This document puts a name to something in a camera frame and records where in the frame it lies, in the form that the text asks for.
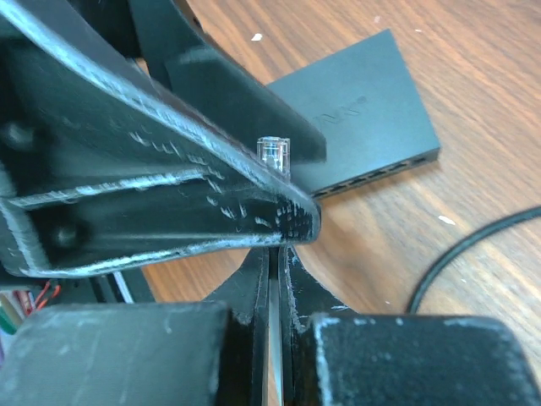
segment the wooden table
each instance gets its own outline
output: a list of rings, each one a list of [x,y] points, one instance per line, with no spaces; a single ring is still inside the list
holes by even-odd
[[[197,0],[193,8],[263,83],[392,29],[442,153],[438,163],[324,200],[318,241],[298,250],[312,274],[355,310],[400,313],[443,250],[541,202],[539,0]],[[256,33],[261,41],[251,41]],[[159,300],[198,300],[246,252],[149,266],[146,275]],[[539,379],[541,222],[495,235],[450,264],[422,312],[501,319]]]

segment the white speck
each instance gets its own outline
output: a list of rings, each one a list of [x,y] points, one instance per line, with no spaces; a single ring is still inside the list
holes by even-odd
[[[210,196],[206,196],[206,199],[209,203],[211,203],[213,206],[218,206],[218,200],[212,199]]]
[[[342,310],[347,310],[347,309],[349,309],[349,307],[344,306],[344,305],[343,305],[343,306],[332,306],[331,309],[333,309],[333,310],[338,310],[338,311],[342,311]]]
[[[272,228],[271,224],[269,222],[267,222],[265,219],[261,218],[261,217],[254,218],[254,221],[255,221],[256,224],[261,224],[262,226]]]
[[[450,224],[451,226],[456,226],[456,223],[453,222],[449,217],[446,216],[438,216],[438,218],[444,222],[445,224]]]
[[[214,190],[215,192],[218,192],[218,193],[223,193],[220,189],[220,186],[218,186],[218,184],[216,182],[212,182],[210,179],[206,179],[206,182],[209,184],[209,186],[212,188],[212,190]]]
[[[240,215],[242,218],[245,218],[248,213],[246,212],[246,207],[244,207],[243,205],[238,205],[238,207],[240,208]]]
[[[233,213],[233,211],[229,207],[220,207],[220,211],[226,217],[233,218],[233,219],[237,218],[237,216],[235,216],[235,213]]]

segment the bolt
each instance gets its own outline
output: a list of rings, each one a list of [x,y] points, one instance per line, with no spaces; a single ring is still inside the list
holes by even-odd
[[[13,150],[28,152],[34,148],[36,130],[20,123],[8,123],[2,128],[4,142]]]
[[[75,226],[61,226],[54,235],[55,243],[61,248],[73,248],[79,240],[79,233]]]

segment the colored wire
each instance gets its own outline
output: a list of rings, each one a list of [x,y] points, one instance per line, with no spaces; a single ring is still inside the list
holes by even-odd
[[[43,309],[47,305],[50,299],[54,299],[60,294],[60,289],[61,289],[60,284],[57,284],[52,289],[52,293],[50,294],[49,291],[51,290],[51,287],[52,287],[51,281],[47,281],[45,285],[43,286],[43,289],[37,295],[36,300],[34,301],[36,305],[36,310]]]
[[[43,299],[43,296],[45,296],[45,294],[47,293],[47,290],[49,290],[50,287],[51,287],[51,281],[47,281],[45,285],[43,286],[43,289],[36,296],[36,300],[34,301],[34,303],[36,303],[36,307],[37,307],[37,304],[41,301],[41,299]]]
[[[6,316],[9,318],[11,324],[16,328],[19,328],[23,324],[23,318],[20,316],[15,306],[9,300],[7,294],[0,294],[0,305],[2,306],[3,311]]]
[[[36,302],[36,310],[43,309],[50,299],[56,298],[60,294],[60,285],[55,286],[52,291],[52,294],[49,298],[43,299],[41,302]]]
[[[0,308],[0,329],[10,336],[13,336],[17,332],[17,327],[9,320],[3,308]]]

